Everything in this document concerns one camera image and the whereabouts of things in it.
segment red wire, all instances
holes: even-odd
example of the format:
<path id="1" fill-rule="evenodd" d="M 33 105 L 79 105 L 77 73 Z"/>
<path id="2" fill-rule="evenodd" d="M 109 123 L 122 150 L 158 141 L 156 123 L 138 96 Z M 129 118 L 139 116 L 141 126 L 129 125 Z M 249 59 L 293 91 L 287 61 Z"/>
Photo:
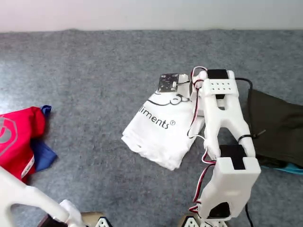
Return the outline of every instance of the red wire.
<path id="1" fill-rule="evenodd" d="M 202 185 L 202 181 L 204 179 L 204 176 L 208 170 L 209 167 L 211 166 L 214 166 L 215 164 L 210 164 L 208 165 L 202 172 L 200 178 L 199 178 L 199 181 L 198 181 L 198 185 L 197 185 L 197 188 L 196 188 L 196 193 L 195 193 L 195 196 L 194 196 L 194 199 L 193 199 L 193 202 L 196 202 L 197 199 L 198 199 L 198 196 L 200 195 L 200 190 L 201 190 L 201 185 Z"/>

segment dark green cloth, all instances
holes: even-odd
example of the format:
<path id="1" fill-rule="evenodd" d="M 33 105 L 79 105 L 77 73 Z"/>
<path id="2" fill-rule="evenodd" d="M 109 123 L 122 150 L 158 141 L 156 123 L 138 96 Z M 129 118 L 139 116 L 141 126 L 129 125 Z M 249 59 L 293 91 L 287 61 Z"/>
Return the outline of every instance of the dark green cloth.
<path id="1" fill-rule="evenodd" d="M 303 106 L 252 90 L 250 108 L 260 164 L 284 167 L 290 162 L 303 166 Z"/>

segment red garment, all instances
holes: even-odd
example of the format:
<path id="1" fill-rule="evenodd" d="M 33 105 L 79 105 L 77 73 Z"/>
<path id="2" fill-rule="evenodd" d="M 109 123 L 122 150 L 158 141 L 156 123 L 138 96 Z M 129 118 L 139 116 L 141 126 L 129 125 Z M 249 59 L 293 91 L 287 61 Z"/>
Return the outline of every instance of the red garment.
<path id="1" fill-rule="evenodd" d="M 42 136 L 44 129 L 38 107 L 0 115 L 0 166 L 25 182 L 35 172 L 30 139 Z"/>

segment wire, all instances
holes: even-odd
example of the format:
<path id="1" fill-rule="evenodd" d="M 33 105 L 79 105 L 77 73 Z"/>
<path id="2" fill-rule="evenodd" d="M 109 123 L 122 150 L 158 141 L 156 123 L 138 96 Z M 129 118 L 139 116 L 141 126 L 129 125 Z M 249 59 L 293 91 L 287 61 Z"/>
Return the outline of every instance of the wire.
<path id="1" fill-rule="evenodd" d="M 213 227 L 211 224 L 209 224 L 208 222 L 204 221 L 206 224 L 208 224 L 210 227 Z"/>
<path id="2" fill-rule="evenodd" d="M 195 192 L 195 196 L 194 196 L 194 199 L 193 199 L 193 202 L 196 202 L 197 199 L 198 199 L 198 196 L 200 194 L 200 190 L 201 190 L 201 185 L 202 185 L 202 181 L 204 179 L 204 176 L 208 170 L 209 167 L 211 166 L 214 166 L 214 164 L 209 164 L 202 172 L 202 174 L 200 175 L 199 177 L 199 181 L 198 181 L 198 184 L 197 184 L 197 188 L 196 188 L 196 192 Z"/>
<path id="3" fill-rule="evenodd" d="M 193 120 L 191 121 L 190 127 L 189 127 L 189 129 L 188 129 L 188 131 L 187 131 L 187 136 L 188 136 L 190 139 L 192 139 L 192 138 L 194 138 L 194 137 L 200 137 L 200 138 L 202 138 L 202 139 L 205 140 L 205 138 L 204 138 L 203 136 L 198 135 L 198 134 L 197 134 L 197 135 L 193 135 L 193 136 L 189 136 L 189 132 L 190 132 L 191 128 L 193 127 L 193 125 L 194 125 L 194 123 L 195 123 L 195 121 L 196 121 L 197 115 L 198 115 L 198 101 L 199 101 L 199 88 L 197 89 L 196 106 L 195 106 L 194 116 L 193 116 Z"/>
<path id="4" fill-rule="evenodd" d="M 207 72 L 207 68 L 205 68 L 203 66 L 196 66 L 196 67 L 194 67 L 193 70 L 190 73 L 190 79 L 191 79 L 191 81 L 193 81 L 193 76 L 194 76 L 194 73 L 195 73 L 196 69 L 202 69 L 202 70 L 204 70 L 204 71 Z"/>
<path id="5" fill-rule="evenodd" d="M 248 107 L 248 117 L 250 119 L 250 122 L 249 122 L 249 127 L 250 127 L 250 133 L 252 134 L 252 137 L 254 138 L 255 135 L 253 134 L 253 128 L 252 128 L 252 113 L 251 113 L 251 93 L 252 93 L 252 88 L 253 88 L 253 85 L 252 85 L 252 82 L 247 79 L 247 78 L 241 78 L 241 77 L 236 77 L 235 80 L 242 80 L 242 81 L 246 81 L 250 84 L 250 88 L 248 90 L 248 96 L 247 96 L 247 107 Z"/>
<path id="6" fill-rule="evenodd" d="M 254 224 L 252 223 L 252 220 L 250 219 L 250 214 L 248 212 L 248 203 L 246 203 L 246 205 L 245 205 L 245 212 L 246 212 L 247 219 L 250 222 L 250 227 L 254 227 Z"/>
<path id="7" fill-rule="evenodd" d="M 216 161 L 215 160 L 211 160 L 211 161 L 207 161 L 206 160 L 206 157 L 207 157 L 207 155 L 208 155 L 208 147 L 206 147 L 206 149 L 205 149 L 205 152 L 204 152 L 204 154 L 203 154 L 203 156 L 202 156 L 202 162 L 203 163 L 205 163 L 205 164 L 216 164 Z"/>
<path id="8" fill-rule="evenodd" d="M 190 80 L 185 81 L 185 82 L 182 82 L 182 83 L 177 83 L 177 85 L 183 85 L 183 84 L 187 84 L 187 83 L 189 83 L 189 82 L 190 82 Z"/>
<path id="9" fill-rule="evenodd" d="M 253 139 L 255 139 L 257 136 L 253 133 L 253 127 L 252 127 L 252 112 L 251 112 L 251 93 L 252 93 L 252 88 L 253 88 L 253 85 L 252 85 L 252 82 L 247 79 L 247 78 L 235 78 L 236 80 L 243 80 L 243 81 L 246 81 L 250 84 L 250 88 L 248 90 L 248 97 L 247 97 L 247 108 L 248 108 L 248 116 L 249 116 L 249 119 L 250 119 L 250 122 L 249 122 L 249 127 L 250 127 L 250 133 L 251 135 L 242 135 L 239 139 L 238 139 L 238 142 L 244 138 L 244 137 L 252 137 Z M 246 213 L 246 216 L 247 216 L 247 219 L 248 221 L 250 222 L 250 227 L 254 227 L 254 224 L 252 223 L 252 220 L 250 218 L 250 214 L 249 214 L 249 211 L 248 211 L 248 203 L 246 203 L 245 205 L 245 213 Z"/>

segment black cable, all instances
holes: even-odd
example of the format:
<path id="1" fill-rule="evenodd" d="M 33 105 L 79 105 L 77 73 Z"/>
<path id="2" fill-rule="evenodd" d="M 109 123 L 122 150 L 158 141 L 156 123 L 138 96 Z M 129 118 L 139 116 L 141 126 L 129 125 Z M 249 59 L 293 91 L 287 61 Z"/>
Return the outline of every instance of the black cable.
<path id="1" fill-rule="evenodd" d="M 250 227 L 254 227 L 254 224 L 252 223 L 252 220 L 250 219 L 250 214 L 248 213 L 248 203 L 246 203 L 246 205 L 245 205 L 245 212 L 246 212 L 247 219 L 250 222 Z"/>
<path id="2" fill-rule="evenodd" d="M 189 83 L 189 82 L 190 82 L 190 80 L 185 81 L 185 82 L 183 82 L 183 83 L 177 83 L 177 85 L 182 85 L 182 84 L 186 84 L 186 83 Z"/>
<path id="3" fill-rule="evenodd" d="M 246 81 L 250 84 L 250 88 L 248 90 L 248 97 L 247 97 L 247 109 L 248 109 L 249 128 L 250 128 L 251 135 L 242 135 L 242 136 L 240 136 L 240 138 L 238 139 L 238 142 L 239 142 L 242 138 L 245 138 L 245 137 L 252 137 L 253 139 L 256 138 L 256 135 L 254 134 L 253 127 L 252 127 L 252 112 L 251 112 L 251 93 L 252 93 L 253 85 L 252 85 L 252 82 L 247 78 L 237 77 L 235 79 Z M 248 203 L 246 203 L 246 205 L 245 205 L 245 213 L 246 213 L 248 221 L 250 222 L 250 227 L 254 227 L 254 224 L 252 223 L 252 220 L 250 218 L 250 214 L 248 212 Z"/>
<path id="4" fill-rule="evenodd" d="M 247 97 L 247 109 L 248 109 L 248 117 L 250 119 L 250 122 L 249 122 L 249 127 L 250 127 L 250 133 L 252 134 L 252 137 L 254 138 L 255 135 L 254 135 L 254 131 L 253 131 L 253 128 L 252 128 L 252 113 L 251 113 L 251 92 L 252 92 L 252 82 L 249 80 L 249 79 L 246 79 L 246 78 L 241 78 L 241 77 L 236 77 L 235 78 L 236 80 L 242 80 L 242 81 L 246 81 L 250 84 L 250 88 L 248 90 L 248 97 Z"/>
<path id="5" fill-rule="evenodd" d="M 205 221 L 206 224 L 208 224 L 210 227 L 213 227 L 211 224 L 209 224 L 208 222 Z"/>

